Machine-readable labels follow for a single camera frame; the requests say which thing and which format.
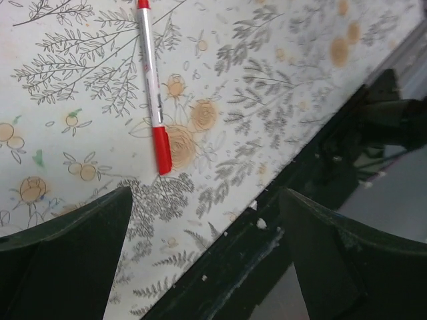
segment red pen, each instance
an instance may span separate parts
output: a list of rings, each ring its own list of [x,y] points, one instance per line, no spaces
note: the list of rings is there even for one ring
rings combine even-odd
[[[151,115],[151,126],[153,127],[153,139],[157,168],[160,175],[165,175],[172,170],[171,149],[169,137],[163,123],[163,111],[160,97],[160,81],[155,61],[154,37],[152,32],[153,23],[148,0],[138,1],[139,30],[141,31],[141,42],[144,59],[144,73],[146,91],[148,95],[149,111]]]

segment pen barrel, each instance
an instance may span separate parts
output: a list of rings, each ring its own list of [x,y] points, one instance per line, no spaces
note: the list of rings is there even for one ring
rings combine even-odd
[[[163,126],[163,111],[160,97],[160,82],[155,60],[155,45],[152,32],[151,14],[149,9],[138,10],[141,48],[143,52],[143,68],[148,97],[151,124],[153,127]]]

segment pen cap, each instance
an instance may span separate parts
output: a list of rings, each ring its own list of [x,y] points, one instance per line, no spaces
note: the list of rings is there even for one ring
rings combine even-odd
[[[148,0],[138,0],[138,9],[150,9]]]
[[[153,138],[157,168],[160,175],[165,175],[172,170],[171,147],[169,145],[169,136],[167,135],[166,128],[154,127]]]

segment paint chip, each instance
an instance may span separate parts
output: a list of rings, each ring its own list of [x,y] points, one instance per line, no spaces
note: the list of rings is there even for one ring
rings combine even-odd
[[[258,208],[258,203],[256,202],[256,200],[254,200],[254,202],[252,202],[252,203],[250,204],[250,207],[251,207],[253,210],[256,210],[256,209]]]
[[[256,222],[256,226],[258,229],[265,230],[267,228],[267,223],[263,219],[259,218]]]

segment wallpaper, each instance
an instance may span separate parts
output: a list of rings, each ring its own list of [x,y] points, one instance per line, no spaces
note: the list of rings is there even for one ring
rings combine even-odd
[[[156,173],[133,0],[0,0],[0,235],[127,185],[105,319],[137,319],[421,20],[417,0],[151,0]]]

